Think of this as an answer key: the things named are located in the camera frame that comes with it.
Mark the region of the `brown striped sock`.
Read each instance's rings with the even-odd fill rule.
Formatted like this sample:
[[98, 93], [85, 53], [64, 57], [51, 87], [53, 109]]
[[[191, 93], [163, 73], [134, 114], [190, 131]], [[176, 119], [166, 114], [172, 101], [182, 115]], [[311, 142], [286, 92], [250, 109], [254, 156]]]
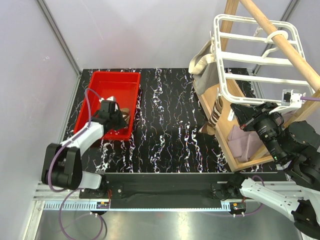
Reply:
[[127, 126], [130, 123], [130, 110], [128, 108], [121, 108], [119, 110], [119, 124]]
[[217, 126], [218, 120], [222, 115], [223, 107], [224, 107], [223, 98], [221, 96], [218, 96], [214, 102], [210, 117], [208, 118], [207, 122], [199, 129], [198, 131], [199, 133], [207, 134], [210, 136], [215, 135], [216, 126]]

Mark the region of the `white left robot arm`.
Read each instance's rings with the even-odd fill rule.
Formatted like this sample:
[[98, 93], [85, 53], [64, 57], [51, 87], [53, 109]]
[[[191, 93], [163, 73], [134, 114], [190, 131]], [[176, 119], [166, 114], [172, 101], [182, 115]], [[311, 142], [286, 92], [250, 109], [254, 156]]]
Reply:
[[129, 124], [130, 110], [120, 108], [112, 100], [103, 100], [84, 127], [72, 137], [61, 143], [51, 143], [45, 151], [41, 174], [43, 184], [53, 192], [65, 190], [90, 189], [97, 198], [108, 193], [103, 176], [84, 171], [83, 154], [99, 139], [111, 130], [121, 130]]

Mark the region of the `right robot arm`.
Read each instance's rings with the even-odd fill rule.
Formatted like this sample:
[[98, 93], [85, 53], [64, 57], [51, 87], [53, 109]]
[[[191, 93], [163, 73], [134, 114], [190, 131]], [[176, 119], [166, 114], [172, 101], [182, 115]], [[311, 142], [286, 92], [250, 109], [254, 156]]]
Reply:
[[289, 198], [258, 184], [252, 177], [235, 173], [222, 188], [231, 198], [256, 200], [281, 213], [303, 234], [320, 238], [320, 136], [305, 120], [283, 127], [276, 103], [256, 106], [232, 103], [240, 128], [256, 132], [275, 163], [287, 164], [284, 172], [301, 187], [302, 199]]

